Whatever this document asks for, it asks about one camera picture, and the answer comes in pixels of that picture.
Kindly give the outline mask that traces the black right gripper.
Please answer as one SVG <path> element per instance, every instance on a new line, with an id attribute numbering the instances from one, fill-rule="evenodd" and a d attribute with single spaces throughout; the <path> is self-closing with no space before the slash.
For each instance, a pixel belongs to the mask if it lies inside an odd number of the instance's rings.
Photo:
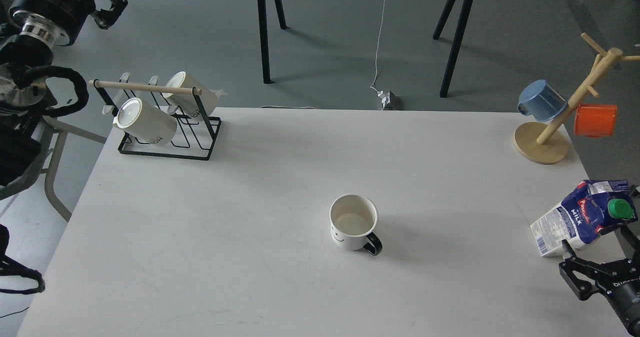
<path id="1" fill-rule="evenodd" d="M 569 241 L 563 239 L 561 245 L 567 256 L 564 257 L 563 262 L 558 264 L 558 269 L 563 280 L 580 301 L 587 301 L 590 296 L 601 291 L 627 333 L 639 335 L 640 240 L 628 225 L 623 225 L 619 230 L 621 236 L 633 250 L 631 259 L 621 259 L 598 265 L 578 257 Z M 578 278 L 576 273 L 585 275 L 593 283 Z"/>

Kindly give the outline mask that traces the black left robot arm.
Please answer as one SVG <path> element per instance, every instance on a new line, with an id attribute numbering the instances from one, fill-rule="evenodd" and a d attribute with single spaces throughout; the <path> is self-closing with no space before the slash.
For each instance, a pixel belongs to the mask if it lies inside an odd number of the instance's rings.
<path id="1" fill-rule="evenodd" d="M 68 134 L 106 138 L 59 118 L 84 109 L 89 88 L 75 70 L 53 65 L 55 46 L 75 43 L 87 18 L 106 30 L 128 0 L 14 0 L 1 26 L 1 198 L 29 189 L 45 175 L 45 196 L 60 216 L 70 210 L 54 191 Z"/>

